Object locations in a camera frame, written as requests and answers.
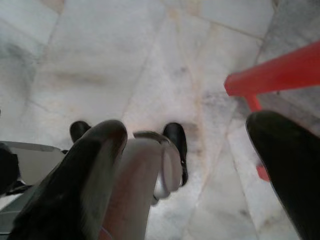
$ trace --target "foot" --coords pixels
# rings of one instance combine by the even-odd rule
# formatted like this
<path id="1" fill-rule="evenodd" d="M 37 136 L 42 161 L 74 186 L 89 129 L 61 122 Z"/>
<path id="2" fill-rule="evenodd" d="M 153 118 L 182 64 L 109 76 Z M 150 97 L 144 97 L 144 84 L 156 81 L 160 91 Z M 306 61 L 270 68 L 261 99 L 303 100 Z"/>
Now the foot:
<path id="1" fill-rule="evenodd" d="M 75 121 L 70 125 L 70 135 L 73 143 L 83 136 L 91 128 L 85 121 Z"/>
<path id="2" fill-rule="evenodd" d="M 182 166 L 182 186 L 188 181 L 187 169 L 187 140 L 184 128 L 176 122 L 167 124 L 163 130 L 163 136 L 171 140 L 180 153 L 180 161 Z"/>

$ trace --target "floor tile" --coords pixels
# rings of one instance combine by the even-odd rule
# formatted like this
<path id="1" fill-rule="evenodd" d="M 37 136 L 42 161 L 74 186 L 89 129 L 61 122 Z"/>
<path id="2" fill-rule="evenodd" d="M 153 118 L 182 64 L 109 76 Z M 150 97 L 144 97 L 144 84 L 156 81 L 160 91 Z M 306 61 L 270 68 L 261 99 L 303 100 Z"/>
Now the floor tile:
<path id="1" fill-rule="evenodd" d="M 182 19 L 184 16 L 178 12 L 177 14 L 184 22 L 181 25 L 185 24 L 187 21 Z M 191 40 L 196 39 L 198 34 L 201 35 L 202 31 L 198 33 L 194 28 L 190 33 Z M 181 239 L 206 176 L 196 106 L 197 92 L 185 62 L 183 48 L 178 45 L 180 40 L 176 18 L 168 16 L 157 35 L 122 118 L 129 132 L 161 132 L 165 124 L 179 122 L 186 133 L 188 183 L 151 208 L 145 238 L 147 240 Z"/>
<path id="2" fill-rule="evenodd" d="M 61 14 L 65 5 L 65 0 L 39 0 L 39 1 L 44 5 L 46 5 L 47 7 L 51 8 L 53 11 L 55 11 L 58 14 Z"/>
<path id="3" fill-rule="evenodd" d="M 226 93 L 208 93 L 202 97 L 202 132 L 206 165 L 213 168 L 225 142 L 225 137 L 237 102 Z"/>
<path id="4" fill-rule="evenodd" d="M 225 92 L 227 76 L 252 67 L 261 45 L 254 37 L 213 24 L 197 60 L 202 91 Z"/>
<path id="5" fill-rule="evenodd" d="M 44 45 L 48 44 L 58 17 L 58 13 L 37 0 L 0 2 L 0 19 Z"/>
<path id="6" fill-rule="evenodd" d="M 124 114 L 130 129 L 139 129 L 141 123 L 154 128 L 168 121 L 197 121 L 197 82 L 188 61 L 209 28 L 192 16 L 175 14 L 164 21 Z"/>
<path id="7" fill-rule="evenodd" d="M 45 110 L 36 114 L 47 119 L 43 134 L 57 136 L 56 128 L 65 131 L 79 119 L 95 125 L 121 118 L 164 17 L 165 8 L 156 1 L 66 2 L 26 110 L 34 112 L 33 105 Z M 53 126 L 56 117 L 46 111 L 70 122 Z"/>
<path id="8" fill-rule="evenodd" d="M 319 86 L 286 90 L 279 93 L 285 100 L 320 119 L 319 94 Z"/>
<path id="9" fill-rule="evenodd" d="M 2 141 L 19 141 L 23 129 L 17 130 L 19 121 L 25 112 L 29 87 L 35 74 L 34 61 L 24 56 L 19 48 L 7 49 L 7 54 L 0 54 L 0 135 Z"/>
<path id="10" fill-rule="evenodd" d="M 277 58 L 320 39 L 318 1 L 281 0 L 267 35 L 258 63 Z"/>
<path id="11" fill-rule="evenodd" d="M 320 118 L 317 116 L 317 113 L 313 112 L 310 108 L 303 107 L 316 107 L 316 104 L 314 103 L 316 103 L 317 100 L 313 94 L 317 92 L 317 89 L 309 89 L 308 91 L 310 91 L 310 95 L 306 96 L 305 93 L 301 93 L 301 98 L 286 99 L 282 94 L 268 93 L 260 95 L 259 100 L 264 109 L 280 113 L 308 129 L 313 134 L 320 136 Z M 312 104 L 307 104 L 306 98 L 314 99 L 314 102 Z"/>
<path id="12" fill-rule="evenodd" d="M 228 126 L 227 133 L 233 133 L 235 130 L 242 128 L 247 117 L 252 113 L 246 100 L 243 97 L 230 97 L 237 102 L 236 109 L 233 113 L 232 120 Z"/>
<path id="13" fill-rule="evenodd" d="M 258 239 L 227 141 L 214 172 L 206 181 L 183 239 Z"/>
<path id="14" fill-rule="evenodd" d="M 83 120 L 90 123 L 90 119 L 83 118 Z M 12 132 L 20 137 L 19 142 L 49 145 L 68 150 L 73 145 L 69 127 L 74 121 L 72 115 L 58 114 L 49 108 L 28 102 L 19 126 Z"/>
<path id="15" fill-rule="evenodd" d="M 245 126 L 228 134 L 235 166 L 239 173 L 249 212 L 260 239 L 299 239 L 270 183 L 256 171 L 260 162 Z"/>
<path id="16" fill-rule="evenodd" d="M 200 15 L 263 38 L 274 15 L 271 0 L 205 0 Z"/>
<path id="17" fill-rule="evenodd" d="M 201 0 L 181 0 L 181 7 L 188 14 L 200 16 L 202 1 Z"/>
<path id="18" fill-rule="evenodd" d="M 169 8 L 181 8 L 181 0 L 157 0 L 164 3 Z"/>
<path id="19" fill-rule="evenodd" d="M 45 45 L 31 36 L 14 28 L 0 19 L 0 55 L 4 57 L 20 58 L 23 61 L 39 61 Z"/>

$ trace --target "red railing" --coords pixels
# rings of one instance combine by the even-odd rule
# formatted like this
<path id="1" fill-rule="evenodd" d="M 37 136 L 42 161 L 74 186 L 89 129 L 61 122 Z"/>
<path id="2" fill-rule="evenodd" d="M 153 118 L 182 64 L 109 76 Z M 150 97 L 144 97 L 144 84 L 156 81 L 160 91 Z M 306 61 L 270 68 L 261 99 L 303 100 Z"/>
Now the red railing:
<path id="1" fill-rule="evenodd" d="M 320 41 L 229 75 L 229 96 L 244 97 L 252 111 L 261 110 L 258 94 L 320 85 Z"/>

